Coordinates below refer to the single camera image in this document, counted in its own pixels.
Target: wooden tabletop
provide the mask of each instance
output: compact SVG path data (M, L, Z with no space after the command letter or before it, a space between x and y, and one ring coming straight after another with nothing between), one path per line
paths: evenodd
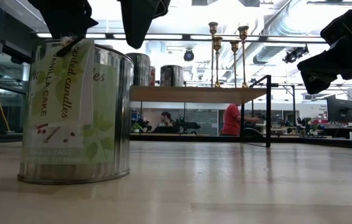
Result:
M132 101L180 103L247 103L266 94L260 88L132 86Z

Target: brass candlestick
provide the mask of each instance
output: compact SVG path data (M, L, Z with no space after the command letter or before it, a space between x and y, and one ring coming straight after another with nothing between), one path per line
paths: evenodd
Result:
M239 31L239 38L242 40L243 43L243 75L244 75L244 83L243 83L243 88L248 88L248 85L246 84L246 78L245 78L245 40L248 37L248 26L241 26L238 27Z
M220 87L220 83L219 83L219 50L221 48L221 41L222 40L223 40L223 38L221 38L221 37L212 38L213 49L216 51L216 83L215 83L215 87Z
M238 50L238 40L232 40L230 41L231 44L231 50L234 53L234 87L237 88L237 60L236 60L236 52Z
M209 33L212 34L212 39L215 37L215 34L218 32L218 23L217 22L210 22L209 23ZM211 87L213 87L213 41L212 41L212 47L211 47L211 53L212 53L212 58L211 58Z

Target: red shirt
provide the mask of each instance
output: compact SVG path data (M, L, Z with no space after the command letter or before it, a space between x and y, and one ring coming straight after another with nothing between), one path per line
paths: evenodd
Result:
M240 121L237 121L237 116L240 116L238 106L230 104L223 115L223 129L222 134L239 136L239 129L241 127Z

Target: black metal stand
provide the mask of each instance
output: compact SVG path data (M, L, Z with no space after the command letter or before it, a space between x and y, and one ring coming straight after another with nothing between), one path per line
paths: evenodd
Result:
M295 86L292 86L292 104L294 107L294 126L296 127L296 102L295 102Z
M264 77L254 82L249 87L253 88L255 85L260 84L260 82L263 80L266 80L266 147L270 147L271 145L271 86L272 86L271 75L265 75Z
M252 117L255 117L255 114L253 112L253 100L252 100Z
M241 142L243 142L243 138L244 138L244 116L245 116L245 104L241 104L241 124L239 127L239 139Z

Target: floor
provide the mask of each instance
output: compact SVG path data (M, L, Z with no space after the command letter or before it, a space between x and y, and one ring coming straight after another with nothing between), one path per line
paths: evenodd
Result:
M352 149L132 142L131 174L96 184L18 182L0 144L0 224L349 223Z

